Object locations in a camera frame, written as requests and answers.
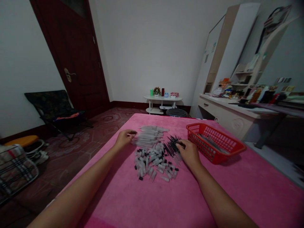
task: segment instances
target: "red basket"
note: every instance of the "red basket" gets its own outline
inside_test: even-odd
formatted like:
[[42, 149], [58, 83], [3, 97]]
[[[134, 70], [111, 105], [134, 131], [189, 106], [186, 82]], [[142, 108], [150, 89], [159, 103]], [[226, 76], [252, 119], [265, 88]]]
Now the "red basket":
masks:
[[[246, 146], [234, 139], [225, 133], [214, 129], [206, 124], [195, 123], [187, 125], [188, 129], [188, 140], [193, 142], [197, 149], [212, 163], [219, 164], [223, 161], [226, 161], [228, 158], [243, 152], [246, 150]], [[203, 139], [203, 137], [198, 134], [202, 134], [205, 137], [210, 137], [218, 147], [224, 149], [229, 152], [229, 154], [225, 154], [216, 149], [207, 139]]]

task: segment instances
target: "patterned floor tile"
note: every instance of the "patterned floor tile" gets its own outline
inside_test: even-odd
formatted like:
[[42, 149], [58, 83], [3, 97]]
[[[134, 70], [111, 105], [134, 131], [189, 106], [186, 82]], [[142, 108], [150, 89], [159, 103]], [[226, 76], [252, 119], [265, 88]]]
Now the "patterned floor tile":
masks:
[[14, 199], [35, 213], [40, 213], [63, 189], [42, 179], [35, 180]]
[[0, 206], [1, 225], [26, 227], [134, 113], [146, 111], [113, 108], [90, 119], [94, 128], [81, 130], [71, 142], [62, 134], [46, 140], [49, 159], [38, 166], [38, 178], [14, 197], [17, 203]]

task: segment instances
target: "trash can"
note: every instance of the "trash can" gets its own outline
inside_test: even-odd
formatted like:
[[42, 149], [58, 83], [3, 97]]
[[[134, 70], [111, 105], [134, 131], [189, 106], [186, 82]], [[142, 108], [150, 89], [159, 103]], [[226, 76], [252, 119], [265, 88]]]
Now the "trash can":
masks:
[[166, 115], [174, 117], [187, 117], [188, 113], [182, 109], [168, 109], [166, 111]]

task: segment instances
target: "potted plant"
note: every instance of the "potted plant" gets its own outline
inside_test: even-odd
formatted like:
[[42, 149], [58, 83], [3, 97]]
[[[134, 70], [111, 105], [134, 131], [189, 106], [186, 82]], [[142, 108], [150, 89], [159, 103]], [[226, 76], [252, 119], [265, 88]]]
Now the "potted plant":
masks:
[[155, 87], [153, 90], [153, 94], [158, 97], [159, 94], [161, 93], [161, 89], [159, 87]]

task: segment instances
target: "pink tablecloth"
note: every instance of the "pink tablecloth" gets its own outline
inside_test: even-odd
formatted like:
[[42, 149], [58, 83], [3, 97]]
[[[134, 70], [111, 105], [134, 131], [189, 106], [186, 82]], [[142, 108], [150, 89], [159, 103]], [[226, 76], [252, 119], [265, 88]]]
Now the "pink tablecloth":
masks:
[[[215, 121], [134, 114], [120, 130], [142, 125], [170, 129], [168, 134], [187, 138], [186, 125], [204, 122], [226, 134]], [[115, 143], [118, 132], [73, 178], [69, 185], [100, 159]], [[157, 174], [152, 183], [138, 180], [134, 150], [126, 148], [83, 216], [85, 227], [216, 227], [199, 186], [182, 164], [176, 180], [167, 183]], [[260, 227], [300, 227], [304, 191], [295, 186], [258, 154], [247, 149], [221, 165], [200, 159], [212, 176]]]

